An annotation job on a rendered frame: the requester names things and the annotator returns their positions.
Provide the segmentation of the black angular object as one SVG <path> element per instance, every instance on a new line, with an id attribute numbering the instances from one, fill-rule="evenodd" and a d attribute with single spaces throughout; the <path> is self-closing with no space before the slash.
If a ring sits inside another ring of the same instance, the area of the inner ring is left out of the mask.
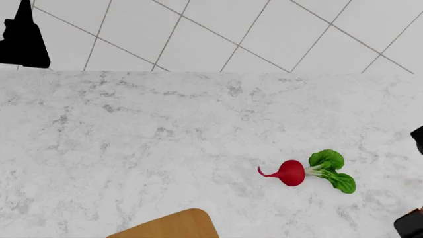
<path id="1" fill-rule="evenodd" d="M 5 19 L 0 41 L 0 63 L 48 69 L 51 61 L 40 29 L 32 16 L 30 0 L 20 0 L 13 19 Z"/>

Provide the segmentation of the red radish with green leaves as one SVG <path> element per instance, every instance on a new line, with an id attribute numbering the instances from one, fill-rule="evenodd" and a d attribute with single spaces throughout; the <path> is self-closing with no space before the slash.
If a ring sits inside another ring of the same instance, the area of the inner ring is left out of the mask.
<path id="1" fill-rule="evenodd" d="M 345 194 L 353 194 L 356 191 L 355 180 L 348 174 L 337 172 L 343 166 L 343 156 L 339 152 L 326 149 L 313 153 L 307 168 L 297 160 L 287 160 L 273 174 L 264 174 L 261 168 L 258 168 L 258 173 L 267 178 L 277 178 L 286 186 L 299 186 L 306 176 L 316 176 L 328 180 L 333 188 Z"/>

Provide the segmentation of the wooden cutting board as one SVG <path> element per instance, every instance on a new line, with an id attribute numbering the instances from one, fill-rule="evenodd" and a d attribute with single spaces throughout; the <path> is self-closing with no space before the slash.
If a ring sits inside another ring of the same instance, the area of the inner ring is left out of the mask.
<path id="1" fill-rule="evenodd" d="M 106 238 L 219 238 L 219 235 L 205 211 L 190 208 Z"/>

